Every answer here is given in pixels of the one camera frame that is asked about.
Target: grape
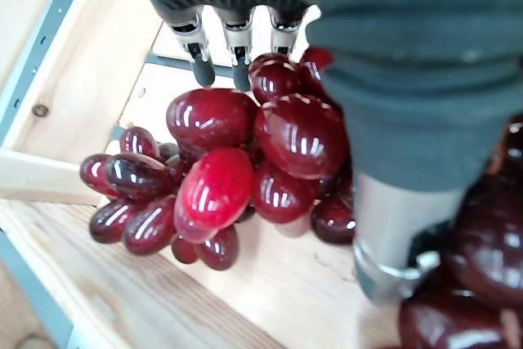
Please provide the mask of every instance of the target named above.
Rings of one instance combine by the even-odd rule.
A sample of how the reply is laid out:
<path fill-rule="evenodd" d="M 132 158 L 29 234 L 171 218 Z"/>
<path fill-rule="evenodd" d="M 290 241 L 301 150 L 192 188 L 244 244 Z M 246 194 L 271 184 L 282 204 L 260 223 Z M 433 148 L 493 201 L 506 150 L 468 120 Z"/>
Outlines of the grape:
<path fill-rule="evenodd" d="M 200 158 L 217 147 L 237 146 L 253 136 L 257 105 L 234 89 L 198 89 L 169 106 L 167 126 L 181 149 Z"/>
<path fill-rule="evenodd" d="M 160 152 L 160 162 L 165 163 L 171 157 L 179 153 L 178 146 L 171 142 L 159 143 L 158 150 Z"/>
<path fill-rule="evenodd" d="M 123 243 L 130 253 L 150 255 L 172 242 L 176 234 L 175 201 L 174 195 L 156 199 L 130 221 L 123 235 Z"/>
<path fill-rule="evenodd" d="M 122 198 L 124 195 L 113 190 L 104 176 L 104 168 L 108 154 L 93 154 L 83 160 L 80 164 L 80 178 L 94 191 L 100 192 L 110 198 Z"/>
<path fill-rule="evenodd" d="M 186 265 L 195 263 L 199 259 L 194 250 L 194 245 L 183 240 L 180 236 L 177 236 L 172 242 L 171 250 L 177 261 Z"/>
<path fill-rule="evenodd" d="M 330 196 L 314 207 L 312 230 L 327 243 L 351 244 L 355 234 L 354 213 L 339 195 Z"/>
<path fill-rule="evenodd" d="M 180 198 L 174 205 L 174 226 L 178 235 L 192 244 L 202 243 L 218 232 L 217 229 L 207 229 L 196 225 L 187 215 Z"/>
<path fill-rule="evenodd" d="M 213 270 L 227 270 L 239 255 L 239 241 L 234 226 L 219 230 L 214 237 L 196 244 L 194 250 L 199 258 Z"/>
<path fill-rule="evenodd" d="M 130 200 L 118 199 L 106 204 L 91 218 L 89 232 L 98 243 L 117 243 L 122 239 L 125 226 L 143 208 Z"/>
<path fill-rule="evenodd" d="M 143 154 L 116 154 L 105 164 L 105 179 L 120 194 L 148 202 L 176 190 L 165 166 Z"/>
<path fill-rule="evenodd" d="M 119 141 L 122 153 L 145 154 L 153 159 L 161 160 L 156 140 L 142 127 L 131 127 L 123 131 Z"/>
<path fill-rule="evenodd" d="M 260 104 L 299 93 L 301 84 L 296 70 L 287 63 L 265 63 L 249 75 L 254 96 Z"/>
<path fill-rule="evenodd" d="M 253 217 L 256 210 L 252 206 L 247 206 L 243 213 L 239 215 L 239 217 L 236 219 L 236 224 L 239 224 L 240 222 L 244 222 L 249 220 Z"/>
<path fill-rule="evenodd" d="M 318 182 L 294 178 L 264 161 L 254 177 L 253 204 L 267 221 L 284 224 L 307 214 L 318 194 Z"/>
<path fill-rule="evenodd" d="M 436 269 L 431 275 L 443 271 Z M 401 305 L 399 330 L 405 349 L 507 347 L 498 311 L 478 302 L 447 275 L 437 280 Z"/>
<path fill-rule="evenodd" d="M 330 104 L 330 98 L 321 84 L 320 71 L 333 63 L 330 53 L 322 48 L 307 48 L 300 59 L 298 74 L 306 94 L 316 96 Z"/>
<path fill-rule="evenodd" d="M 178 198 L 189 219 L 208 229 L 232 224 L 247 206 L 254 171 L 247 154 L 231 147 L 215 149 L 193 165 Z"/>
<path fill-rule="evenodd" d="M 521 189 L 484 177 L 459 212 L 447 258 L 454 274 L 482 302 L 522 308 L 522 238 Z"/>
<path fill-rule="evenodd" d="M 254 75 L 258 71 L 258 69 L 263 65 L 274 63 L 285 63 L 296 68 L 296 64 L 290 61 L 286 55 L 283 55 L 281 53 L 264 53 L 263 55 L 258 56 L 251 62 L 251 64 L 248 67 L 248 74 Z"/>
<path fill-rule="evenodd" d="M 165 162 L 165 166 L 171 174 L 174 185 L 179 187 L 183 179 L 186 178 L 187 173 L 189 173 L 192 164 L 188 163 L 184 159 L 181 159 L 177 154 L 168 159 Z"/>
<path fill-rule="evenodd" d="M 264 104 L 255 133 L 266 157 L 294 177 L 332 176 L 349 152 L 342 116 L 314 97 L 292 94 Z"/>

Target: wooden shelf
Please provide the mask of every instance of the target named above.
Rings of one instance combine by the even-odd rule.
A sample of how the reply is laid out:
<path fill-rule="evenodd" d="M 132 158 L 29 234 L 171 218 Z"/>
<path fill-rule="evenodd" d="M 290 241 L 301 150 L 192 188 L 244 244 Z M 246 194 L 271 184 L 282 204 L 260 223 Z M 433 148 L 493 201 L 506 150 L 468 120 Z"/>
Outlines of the wooden shelf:
<path fill-rule="evenodd" d="M 377 310 L 352 277 L 350 248 L 285 239 L 252 219 L 229 271 L 95 244 L 94 208 L 0 200 L 4 229 L 94 347 L 377 348 L 397 342 L 396 310 Z"/>

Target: artificial grape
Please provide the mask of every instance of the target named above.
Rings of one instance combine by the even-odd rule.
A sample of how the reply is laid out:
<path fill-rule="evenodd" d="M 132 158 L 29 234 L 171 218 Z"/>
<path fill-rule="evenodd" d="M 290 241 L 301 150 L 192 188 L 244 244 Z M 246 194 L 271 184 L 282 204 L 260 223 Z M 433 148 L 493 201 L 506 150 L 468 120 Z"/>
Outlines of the artificial grape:
<path fill-rule="evenodd" d="M 174 203 L 169 195 L 156 199 L 129 222 L 123 234 L 123 243 L 130 253 L 150 255 L 167 247 L 176 234 Z"/>
<path fill-rule="evenodd" d="M 250 141 L 256 112 L 254 101 L 235 89 L 197 89 L 177 97 L 166 120 L 181 149 L 200 158 L 217 147 Z"/>
<path fill-rule="evenodd" d="M 320 179 L 318 199 L 325 199 L 331 195 L 342 195 L 346 203 L 352 204 L 352 163 L 344 163 L 337 173 L 331 177 Z"/>
<path fill-rule="evenodd" d="M 176 189 L 167 168 L 143 154 L 122 153 L 111 157 L 105 164 L 105 179 L 120 194 L 145 202 Z"/>
<path fill-rule="evenodd" d="M 80 178 L 94 191 L 110 198 L 122 198 L 124 195 L 113 190 L 104 176 L 105 163 L 110 158 L 108 154 L 93 154 L 87 157 L 80 164 Z"/>
<path fill-rule="evenodd" d="M 265 63 L 249 75 L 253 94 L 260 104 L 301 91 L 300 78 L 287 63 Z"/>
<path fill-rule="evenodd" d="M 180 155 L 181 159 L 183 159 L 192 167 L 194 163 L 201 159 L 206 153 L 207 152 L 204 151 L 191 151 L 190 147 L 184 147 L 183 145 L 180 145 L 180 152 L 178 154 Z"/>
<path fill-rule="evenodd" d="M 183 179 L 186 178 L 187 173 L 189 173 L 192 165 L 176 154 L 165 162 L 165 166 L 169 173 L 171 173 L 174 185 L 179 187 Z"/>
<path fill-rule="evenodd" d="M 431 274 L 439 273 L 436 269 Z M 507 348 L 499 311 L 481 304 L 452 279 L 438 280 L 445 282 L 444 286 L 425 284 L 402 303 L 399 315 L 402 347 Z"/>
<path fill-rule="evenodd" d="M 251 143 L 244 147 L 244 150 L 247 152 L 251 163 L 255 168 L 258 168 L 264 159 L 263 151 L 256 142 L 256 139 L 253 139 Z"/>
<path fill-rule="evenodd" d="M 292 94 L 264 104 L 255 133 L 266 157 L 289 175 L 334 175 L 349 152 L 342 116 L 315 97 Z"/>
<path fill-rule="evenodd" d="M 339 195 L 322 200 L 312 210 L 312 230 L 320 239 L 333 244 L 351 244 L 355 234 L 354 213 Z"/>
<path fill-rule="evenodd" d="M 305 214 L 291 222 L 284 224 L 275 224 L 276 230 L 283 236 L 295 239 L 303 236 L 311 228 L 311 218 L 309 214 Z"/>
<path fill-rule="evenodd" d="M 238 234 L 234 226 L 219 230 L 211 239 L 196 244 L 194 250 L 199 258 L 213 270 L 227 270 L 239 255 Z"/>
<path fill-rule="evenodd" d="M 241 213 L 239 217 L 236 219 L 236 224 L 239 224 L 240 222 L 244 222 L 252 218 L 255 212 L 256 210 L 253 206 L 247 206 L 244 212 Z"/>
<path fill-rule="evenodd" d="M 471 189 L 456 219 L 449 265 L 490 306 L 523 307 L 522 218 L 521 189 L 490 176 Z"/>
<path fill-rule="evenodd" d="M 247 206 L 254 171 L 247 154 L 232 147 L 215 149 L 193 165 L 178 198 L 191 221 L 208 229 L 232 224 Z"/>
<path fill-rule="evenodd" d="M 284 224 L 307 214 L 318 194 L 318 182 L 297 179 L 268 160 L 256 170 L 253 204 L 267 221 Z"/>
<path fill-rule="evenodd" d="M 183 240 L 180 236 L 177 236 L 172 242 L 171 246 L 172 255 L 177 259 L 177 261 L 190 265 L 198 261 L 198 255 L 194 250 L 194 244 L 189 243 L 188 241 Z"/>
<path fill-rule="evenodd" d="M 119 141 L 122 153 L 145 154 L 153 159 L 161 160 L 156 140 L 142 127 L 131 127 L 124 130 Z"/>
<path fill-rule="evenodd" d="M 202 243 L 218 232 L 217 229 L 202 228 L 195 224 L 187 215 L 187 211 L 182 206 L 180 198 L 177 199 L 174 205 L 174 226 L 177 229 L 178 235 L 183 240 L 192 244 Z"/>
<path fill-rule="evenodd" d="M 308 47 L 300 59 L 298 74 L 303 91 L 330 103 L 330 98 L 321 84 L 320 71 L 333 63 L 329 51 L 322 48 Z"/>
<path fill-rule="evenodd" d="M 260 67 L 265 64 L 274 64 L 274 63 L 286 63 L 296 67 L 296 65 L 288 59 L 288 57 L 282 53 L 264 53 L 254 59 L 248 67 L 248 74 L 254 75 Z"/>
<path fill-rule="evenodd" d="M 159 143 L 158 150 L 160 152 L 160 162 L 162 163 L 165 163 L 168 159 L 174 157 L 179 152 L 178 145 L 171 142 Z"/>
<path fill-rule="evenodd" d="M 125 226 L 143 208 L 142 205 L 127 199 L 117 199 L 106 204 L 91 218 L 89 232 L 98 243 L 117 243 L 122 239 Z"/>

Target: screw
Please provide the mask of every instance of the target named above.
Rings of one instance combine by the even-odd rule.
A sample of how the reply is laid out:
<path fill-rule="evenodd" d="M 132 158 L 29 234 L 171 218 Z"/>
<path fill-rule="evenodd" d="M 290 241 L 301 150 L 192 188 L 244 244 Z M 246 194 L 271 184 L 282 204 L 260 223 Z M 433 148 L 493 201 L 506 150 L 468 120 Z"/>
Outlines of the screw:
<path fill-rule="evenodd" d="M 44 104 L 36 104 L 33 107 L 33 114 L 39 118 L 45 118 L 49 114 L 49 108 Z"/>

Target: dark green fabric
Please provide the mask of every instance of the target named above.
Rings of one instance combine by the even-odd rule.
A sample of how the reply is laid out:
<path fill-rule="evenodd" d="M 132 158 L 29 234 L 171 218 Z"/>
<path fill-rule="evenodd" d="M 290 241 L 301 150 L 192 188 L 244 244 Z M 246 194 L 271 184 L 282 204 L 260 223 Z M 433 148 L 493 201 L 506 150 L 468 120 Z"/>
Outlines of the dark green fabric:
<path fill-rule="evenodd" d="M 471 185 L 523 112 L 523 0 L 307 0 L 355 166 L 411 190 Z"/>

